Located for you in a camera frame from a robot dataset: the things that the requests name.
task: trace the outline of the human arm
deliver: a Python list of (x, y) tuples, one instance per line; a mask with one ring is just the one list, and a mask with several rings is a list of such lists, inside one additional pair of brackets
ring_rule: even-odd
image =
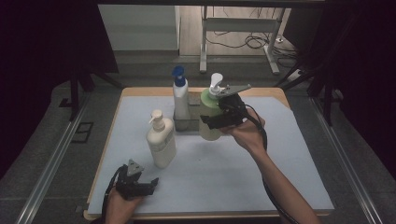
[(113, 188), (108, 195), (106, 210), (106, 224), (125, 224), (134, 214), (136, 207), (143, 201), (143, 197), (136, 197), (131, 201), (122, 198)]
[[(256, 115), (253, 110), (248, 109), (247, 112), (254, 119), (260, 120), (262, 126), (264, 125), (265, 120)], [(232, 135), (235, 141), (251, 155), (262, 173), (263, 180), (283, 210), (299, 223), (320, 223), (311, 206), (268, 156), (262, 135), (253, 122), (247, 120), (236, 127), (226, 127), (220, 130)]]

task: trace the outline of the green bottle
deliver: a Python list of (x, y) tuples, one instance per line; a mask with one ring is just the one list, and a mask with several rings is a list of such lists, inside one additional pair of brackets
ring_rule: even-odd
[[(223, 76), (220, 73), (213, 74), (210, 87), (201, 93), (200, 115), (213, 117), (222, 114), (217, 98), (217, 95), (221, 92), (219, 84), (222, 78)], [(199, 134), (207, 141), (215, 141), (221, 137), (221, 131), (218, 129), (210, 130), (201, 119), (199, 120)]]

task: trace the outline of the white mat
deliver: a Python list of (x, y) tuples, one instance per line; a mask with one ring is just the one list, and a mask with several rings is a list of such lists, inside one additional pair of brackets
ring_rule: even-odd
[[(292, 111), (272, 97), (244, 97), (243, 101), (266, 120), (268, 153), (279, 169), (314, 209), (332, 210)], [(137, 208), (137, 214), (276, 210), (256, 163), (231, 136), (207, 142), (197, 133), (176, 133), (177, 154), (167, 168), (158, 169), (146, 141), (150, 113), (157, 108), (172, 118), (173, 97), (122, 98), (89, 214), (101, 214), (110, 178), (129, 159), (145, 167), (139, 182), (160, 178), (154, 194)]]

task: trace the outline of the bottle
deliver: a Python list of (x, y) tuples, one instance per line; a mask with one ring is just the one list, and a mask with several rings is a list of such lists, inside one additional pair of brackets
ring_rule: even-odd
[(172, 72), (175, 77), (173, 85), (175, 101), (175, 127), (176, 131), (188, 129), (191, 115), (189, 110), (189, 82), (183, 76), (184, 68), (176, 66)]
[(155, 109), (151, 113), (152, 128), (146, 136), (154, 164), (159, 168), (169, 165), (176, 155), (174, 124), (171, 119), (163, 118), (163, 112)]
[[(212, 75), (210, 87), (201, 93), (200, 115), (213, 117), (222, 114), (219, 108), (219, 100), (216, 95), (221, 92), (219, 84), (222, 81), (222, 74)], [(210, 130), (207, 124), (199, 120), (199, 134), (207, 141), (215, 141), (221, 137), (218, 129)]]

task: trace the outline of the metal rail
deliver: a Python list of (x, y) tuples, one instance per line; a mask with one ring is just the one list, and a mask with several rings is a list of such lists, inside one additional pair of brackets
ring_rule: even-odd
[(52, 182), (52, 179), (62, 162), (62, 158), (64, 157), (64, 153), (66, 152), (70, 141), (73, 138), (73, 134), (75, 133), (78, 124), (81, 121), (81, 118), (89, 102), (90, 94), (86, 92), (82, 95), (82, 98), (80, 110), (78, 111), (75, 119), (70, 121), (67, 125), (63, 136), (49, 158), (49, 162), (47, 163), (43, 173), (41, 173), (41, 176), (35, 183), (35, 187), (33, 188), (15, 223), (32, 223), (33, 218), (35, 217), (35, 214), (37, 213), (38, 208), (43, 202), (44, 196), (50, 187), (50, 183)]
[(328, 135), (328, 137), (330, 139), (332, 147), (337, 155), (338, 160), (340, 161), (340, 165), (344, 170), (347, 180), (349, 181), (349, 185), (350, 185), (350, 187), (352, 187), (353, 191), (355, 192), (355, 195), (356, 195), (359, 203), (361, 204), (361, 209), (363, 210), (364, 214), (366, 215), (367, 220), (371, 224), (382, 223), (382, 220), (381, 220), (378, 212), (376, 211), (375, 205), (374, 205), (370, 195), (367, 193), (366, 188), (363, 186), (363, 184), (361, 183), (361, 180), (359, 179), (358, 175), (356, 174), (356, 171), (353, 168), (353, 165), (350, 162), (349, 157), (346, 154), (343, 146), (341, 145), (340, 141), (338, 140), (338, 137), (337, 137), (334, 129), (331, 126), (329, 126), (327, 124), (325, 118), (323, 118), (322, 109), (321, 109), (318, 99), (310, 98), (310, 101), (316, 110), (316, 114), (318, 116), (318, 119), (320, 121), (320, 124), (322, 125), (324, 132)]

